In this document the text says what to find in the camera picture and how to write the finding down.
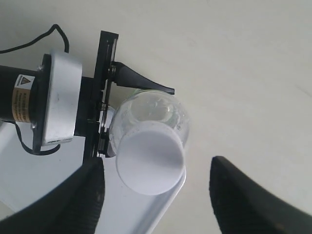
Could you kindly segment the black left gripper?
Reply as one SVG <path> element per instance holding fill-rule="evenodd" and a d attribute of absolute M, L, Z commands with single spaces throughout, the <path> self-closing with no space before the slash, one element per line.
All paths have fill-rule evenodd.
<path fill-rule="evenodd" d="M 81 80 L 74 135 L 85 138 L 84 161 L 107 152 L 108 126 L 105 123 L 112 82 L 120 87 L 175 93 L 174 88 L 158 84 L 125 64 L 115 62 L 118 37 L 112 32 L 100 32 L 94 76 Z"/>

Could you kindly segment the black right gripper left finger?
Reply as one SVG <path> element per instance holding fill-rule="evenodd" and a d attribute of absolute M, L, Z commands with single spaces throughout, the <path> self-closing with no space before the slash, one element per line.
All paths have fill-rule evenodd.
<path fill-rule="evenodd" d="M 2 234 L 93 234 L 105 197 L 102 158 L 82 164 L 28 207 L 0 222 Z"/>

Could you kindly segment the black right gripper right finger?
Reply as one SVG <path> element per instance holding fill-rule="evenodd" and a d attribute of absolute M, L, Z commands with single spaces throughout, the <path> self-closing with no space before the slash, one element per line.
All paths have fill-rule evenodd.
<path fill-rule="evenodd" d="M 310 234 L 311 215 L 276 197 L 223 156 L 210 168 L 210 200 L 223 234 Z"/>

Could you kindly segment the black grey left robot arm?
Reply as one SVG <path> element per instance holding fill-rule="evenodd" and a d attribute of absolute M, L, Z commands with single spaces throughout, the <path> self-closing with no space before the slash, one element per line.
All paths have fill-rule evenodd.
<path fill-rule="evenodd" d="M 58 25 L 53 25 L 44 36 L 52 31 L 61 35 L 64 50 L 45 54 L 37 70 L 0 68 L 0 118 L 14 125 L 31 125 L 32 147 L 23 147 L 27 153 L 51 155 L 79 136 L 85 139 L 83 160 L 106 154 L 105 121 L 113 83 L 175 93 L 173 88 L 155 83 L 115 61 L 118 34 L 101 31 L 95 73 L 89 78 L 83 76 L 81 63 L 70 55 L 68 38 Z"/>

